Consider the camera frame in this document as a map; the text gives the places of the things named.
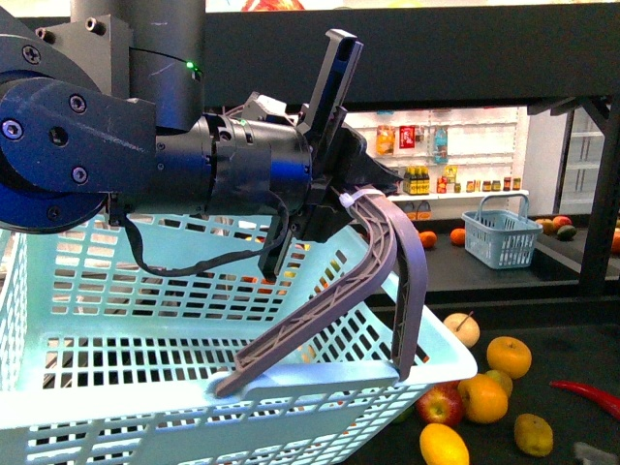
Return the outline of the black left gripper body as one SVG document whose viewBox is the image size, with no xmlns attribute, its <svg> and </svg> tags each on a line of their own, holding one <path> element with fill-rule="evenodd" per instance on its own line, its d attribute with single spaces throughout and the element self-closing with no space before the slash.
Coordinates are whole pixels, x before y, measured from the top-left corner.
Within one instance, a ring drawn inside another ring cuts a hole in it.
<svg viewBox="0 0 620 465">
<path fill-rule="evenodd" d="M 289 206 L 287 213 L 276 217 L 267 235 L 277 246 L 261 255 L 259 268 L 268 281 L 276 279 L 293 239 L 325 242 L 349 222 L 349 215 L 337 196 L 361 188 L 375 188 L 390 196 L 402 177 L 367 153 L 366 139 L 345 123 L 347 111 L 337 106 L 317 127 L 317 117 L 305 108 L 298 128 L 308 141 L 311 165 L 309 183 L 300 205 Z"/>
</svg>

